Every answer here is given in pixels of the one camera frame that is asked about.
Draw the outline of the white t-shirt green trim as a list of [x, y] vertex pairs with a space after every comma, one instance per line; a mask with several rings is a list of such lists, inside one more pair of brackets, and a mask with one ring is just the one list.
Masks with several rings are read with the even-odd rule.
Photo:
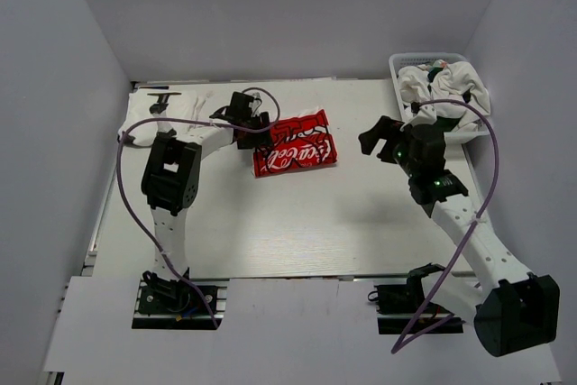
[[278, 121], [270, 130], [272, 144], [254, 150], [254, 177], [335, 165], [338, 154], [329, 126], [322, 107]]

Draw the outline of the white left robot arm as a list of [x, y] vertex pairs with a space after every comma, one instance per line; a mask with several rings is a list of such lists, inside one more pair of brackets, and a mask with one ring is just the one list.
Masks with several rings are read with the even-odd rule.
[[201, 162], [233, 144], [240, 150], [272, 145], [269, 114], [260, 110], [263, 92], [257, 87], [234, 92], [228, 105], [209, 116], [210, 120], [223, 124], [201, 126], [186, 140], [179, 139], [170, 122], [164, 119], [167, 94], [160, 94], [151, 108], [158, 132], [141, 189], [151, 209], [156, 252], [153, 269], [145, 271], [142, 278], [150, 287], [161, 288], [160, 302], [169, 311], [182, 311], [190, 301], [190, 289], [179, 281], [189, 275], [185, 225], [188, 209], [199, 190]]

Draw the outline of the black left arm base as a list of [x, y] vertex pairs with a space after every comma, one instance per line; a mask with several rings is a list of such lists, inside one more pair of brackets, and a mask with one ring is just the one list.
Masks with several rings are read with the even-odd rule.
[[145, 271], [133, 310], [133, 330], [215, 331], [224, 318], [227, 283], [204, 280], [199, 295], [181, 280]]

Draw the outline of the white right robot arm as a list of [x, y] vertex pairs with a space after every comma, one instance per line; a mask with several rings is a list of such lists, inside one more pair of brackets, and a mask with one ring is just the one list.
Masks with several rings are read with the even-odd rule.
[[408, 304], [418, 315], [434, 305], [474, 328], [495, 357], [551, 343], [557, 334], [560, 289], [519, 261], [482, 220], [464, 184], [445, 167], [443, 133], [432, 124], [405, 126], [382, 116], [361, 133], [362, 153], [400, 166], [414, 201], [453, 241], [451, 263], [464, 258], [477, 284], [455, 278], [449, 266], [427, 264], [409, 272]]

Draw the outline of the folded white t-shirt black print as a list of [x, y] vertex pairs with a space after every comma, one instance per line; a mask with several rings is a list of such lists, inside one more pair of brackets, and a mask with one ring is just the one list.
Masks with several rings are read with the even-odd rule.
[[197, 124], [183, 124], [171, 121], [158, 121], [158, 118], [178, 118], [198, 121], [206, 101], [214, 93], [209, 91], [198, 94], [196, 91], [160, 90], [141, 88], [129, 94], [124, 122], [117, 133], [120, 141], [126, 130], [133, 124], [145, 119], [152, 122], [142, 124], [128, 133], [126, 144], [135, 147], [150, 147], [157, 133], [184, 137], [198, 128]]

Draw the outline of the white t-shirt cartoon print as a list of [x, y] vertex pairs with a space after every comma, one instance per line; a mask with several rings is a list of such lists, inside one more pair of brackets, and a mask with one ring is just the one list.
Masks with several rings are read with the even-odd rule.
[[436, 123], [446, 133], [471, 133], [481, 125], [479, 116], [458, 105], [459, 101], [485, 116], [491, 113], [489, 91], [468, 61], [439, 59], [407, 65], [398, 70], [397, 81], [404, 106], [430, 100], [443, 101], [432, 107], [436, 111]]

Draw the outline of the white plastic basket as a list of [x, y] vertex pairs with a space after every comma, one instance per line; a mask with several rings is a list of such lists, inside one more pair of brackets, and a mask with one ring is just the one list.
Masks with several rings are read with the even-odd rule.
[[474, 66], [461, 54], [410, 52], [389, 57], [389, 71], [401, 119], [414, 118], [413, 103], [428, 107], [450, 144], [489, 133], [481, 120], [491, 113], [490, 95]]

